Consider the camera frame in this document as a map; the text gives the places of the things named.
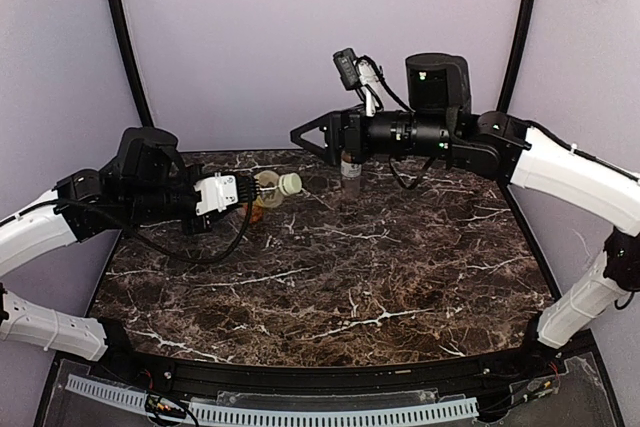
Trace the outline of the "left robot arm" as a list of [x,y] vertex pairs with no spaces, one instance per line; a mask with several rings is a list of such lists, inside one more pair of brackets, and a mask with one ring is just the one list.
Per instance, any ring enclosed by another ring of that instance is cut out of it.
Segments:
[[[64,178],[2,220],[1,273],[108,230],[201,220],[233,204],[235,180],[187,166],[177,144],[173,134],[161,129],[126,129],[104,167]],[[1,291],[1,337],[89,361],[100,360],[112,346],[103,322],[33,304],[7,289]]]

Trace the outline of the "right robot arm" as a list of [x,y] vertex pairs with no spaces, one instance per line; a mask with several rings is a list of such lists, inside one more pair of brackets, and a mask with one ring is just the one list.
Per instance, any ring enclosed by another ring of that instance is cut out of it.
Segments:
[[361,104],[329,112],[290,133],[292,143],[338,165],[375,155],[443,161],[568,202],[609,221],[613,231],[588,272],[528,326],[525,344],[558,350],[607,307],[639,290],[639,176],[579,150],[541,124],[497,110],[471,111],[467,61],[419,53],[405,60],[408,102],[387,111],[389,88],[376,63],[350,48],[333,55],[341,82]]

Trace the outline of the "pale green bottle cap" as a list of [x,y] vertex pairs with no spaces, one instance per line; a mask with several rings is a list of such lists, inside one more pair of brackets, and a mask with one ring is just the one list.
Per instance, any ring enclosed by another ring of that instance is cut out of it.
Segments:
[[277,187],[285,197],[295,195],[302,190],[302,180],[297,173],[283,174],[278,178]]

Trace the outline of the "green tea bottle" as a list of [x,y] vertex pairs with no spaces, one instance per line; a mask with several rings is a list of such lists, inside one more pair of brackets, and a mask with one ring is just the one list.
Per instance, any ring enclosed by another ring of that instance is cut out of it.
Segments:
[[278,175],[274,171],[266,170],[257,175],[233,174],[236,181],[236,193],[238,200],[233,204],[234,208],[251,207],[253,211],[259,209],[275,208],[281,202],[281,194],[278,187]]

